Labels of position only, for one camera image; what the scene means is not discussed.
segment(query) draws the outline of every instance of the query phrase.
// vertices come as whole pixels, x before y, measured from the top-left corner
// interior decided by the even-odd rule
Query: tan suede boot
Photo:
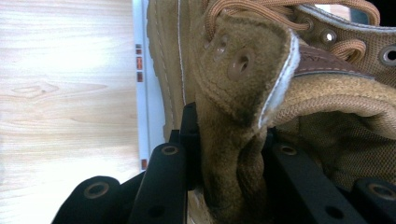
[[[299,46],[279,15],[290,9],[263,6],[279,2],[150,1],[167,130],[178,129],[184,104],[197,104],[204,183],[189,192],[195,223],[271,221],[261,151],[274,126],[346,188],[363,176],[396,184],[396,90],[370,69]]]

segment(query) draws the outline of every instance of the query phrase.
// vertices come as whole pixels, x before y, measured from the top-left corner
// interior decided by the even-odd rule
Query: metal eyelet
[[[396,45],[389,45],[384,47],[379,52],[379,60],[381,63],[388,65],[388,66],[395,66],[396,65]]]
[[[218,44],[218,47],[216,48],[215,56],[213,58],[215,62],[217,62],[221,58],[222,54],[226,51],[227,42],[228,42],[228,36],[227,35],[222,36]]]
[[[306,30],[307,32],[311,32],[311,31],[314,30],[314,22],[310,18],[308,18],[308,17],[303,18],[301,20],[301,23],[308,23],[309,24],[309,28]]]
[[[320,34],[320,40],[325,45],[333,44],[337,40],[337,34],[333,30],[325,29]]]
[[[228,66],[228,78],[230,80],[239,81],[247,77],[254,63],[254,50],[251,48],[240,49]]]

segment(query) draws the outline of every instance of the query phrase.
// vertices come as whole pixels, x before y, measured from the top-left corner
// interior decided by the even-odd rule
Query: tan shoelace
[[[203,0],[203,7],[207,9],[210,0]],[[379,25],[379,11],[376,7],[364,0],[218,0],[205,14],[206,36],[212,40],[216,32],[216,17],[221,11],[234,14],[241,10],[250,10],[267,19],[282,22],[293,30],[308,30],[310,24],[290,21],[287,16],[293,14],[289,7],[301,4],[327,4],[352,7],[365,12],[371,25]],[[360,61],[365,54],[366,46],[359,39],[350,39],[335,43],[331,53],[350,63]]]

